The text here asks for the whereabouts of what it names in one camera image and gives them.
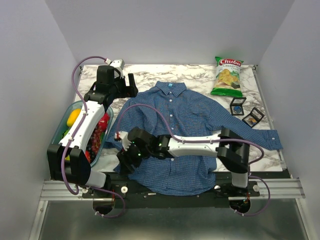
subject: yellow fruit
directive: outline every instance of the yellow fruit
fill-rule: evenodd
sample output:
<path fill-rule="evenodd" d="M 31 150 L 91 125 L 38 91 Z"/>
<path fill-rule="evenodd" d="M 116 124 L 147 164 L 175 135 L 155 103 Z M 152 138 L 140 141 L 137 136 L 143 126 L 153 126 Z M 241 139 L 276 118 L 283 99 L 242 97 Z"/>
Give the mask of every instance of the yellow fruit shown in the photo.
<path fill-rule="evenodd" d="M 77 117 L 79 116 L 81 112 L 81 108 L 77 108 L 75 110 L 73 110 L 71 113 L 70 113 L 70 116 L 68 118 L 68 120 L 66 121 L 66 125 L 68 127 L 72 127 L 72 125 L 75 123 L 75 121 L 77 120 Z"/>

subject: shirt collar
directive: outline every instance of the shirt collar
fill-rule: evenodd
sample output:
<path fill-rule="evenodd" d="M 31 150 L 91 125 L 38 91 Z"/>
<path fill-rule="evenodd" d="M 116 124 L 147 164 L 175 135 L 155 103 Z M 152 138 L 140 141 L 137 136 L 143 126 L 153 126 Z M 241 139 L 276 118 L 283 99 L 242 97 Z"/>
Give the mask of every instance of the shirt collar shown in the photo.
<path fill-rule="evenodd" d="M 184 90 L 187 89 L 186 85 L 183 82 L 162 82 L 157 81 L 155 86 L 162 90 L 165 95 L 168 95 L 169 92 L 172 92 L 175 97 L 178 97 Z"/>

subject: brand logo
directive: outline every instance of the brand logo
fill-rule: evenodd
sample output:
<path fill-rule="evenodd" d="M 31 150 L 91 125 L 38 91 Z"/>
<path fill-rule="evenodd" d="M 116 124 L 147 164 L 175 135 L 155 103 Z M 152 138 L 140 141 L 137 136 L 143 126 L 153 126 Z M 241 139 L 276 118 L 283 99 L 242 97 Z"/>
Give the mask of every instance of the brand logo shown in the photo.
<path fill-rule="evenodd" d="M 233 64 L 241 67 L 241 62 L 233 59 L 221 59 L 219 65 L 222 65 L 222 64 Z"/>

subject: gray floor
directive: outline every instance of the gray floor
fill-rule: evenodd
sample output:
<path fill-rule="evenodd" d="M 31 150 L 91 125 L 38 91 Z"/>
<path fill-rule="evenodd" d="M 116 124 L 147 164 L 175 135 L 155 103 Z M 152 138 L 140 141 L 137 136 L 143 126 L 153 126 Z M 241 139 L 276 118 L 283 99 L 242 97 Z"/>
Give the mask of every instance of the gray floor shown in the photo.
<path fill-rule="evenodd" d="M 264 200 L 253 202 L 256 211 Z M 256 217 L 230 209 L 129 209 L 116 219 L 94 215 L 86 201 L 50 202 L 41 240 L 307 240 L 294 199 L 275 199 Z"/>

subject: white marble surface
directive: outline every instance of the white marble surface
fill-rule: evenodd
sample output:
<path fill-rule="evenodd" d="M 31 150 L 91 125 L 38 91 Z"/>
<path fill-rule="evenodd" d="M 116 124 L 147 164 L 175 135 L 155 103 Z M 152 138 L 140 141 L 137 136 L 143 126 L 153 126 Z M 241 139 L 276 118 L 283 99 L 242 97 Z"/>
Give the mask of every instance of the white marble surface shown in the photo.
<path fill-rule="evenodd" d="M 82 96 L 90 89 L 92 84 L 96 81 L 98 65 L 85 65 L 80 77 L 78 89 Z M 232 97 L 214 96 L 210 92 L 214 86 L 214 79 L 216 76 L 216 67 L 214 65 L 150 65 L 150 64 L 135 64 L 126 65 L 123 70 L 124 75 L 133 73 L 136 86 L 139 92 L 149 90 L 155 86 L 157 81 L 161 82 L 184 82 L 188 89 L 199 92 L 213 100 L 219 102 L 223 107 L 230 110 L 230 102 Z M 243 96 L 246 101 L 243 105 L 244 115 L 250 113 L 253 107 L 258 108 L 263 114 L 265 113 L 264 105 L 258 90 L 258 86 L 254 77 L 251 66 L 241 67 L 240 84 Z M 114 119 L 118 116 L 125 99 L 115 99 L 111 107 L 114 112 Z M 255 129 L 269 130 L 269 122 L 265 116 L 263 120 L 257 124 Z M 264 158 L 257 163 L 252 164 L 251 171 L 269 171 L 279 172 L 282 171 L 280 157 L 276 150 L 264 149 Z M 118 165 L 118 158 L 116 156 L 117 150 L 103 149 L 97 164 L 93 167 L 96 171 L 112 172 L 114 167 Z M 260 152 L 255 147 L 250 148 L 250 160 L 256 159 Z M 217 159 L 217 169 L 215 172 L 227 172 L 224 165 Z"/>

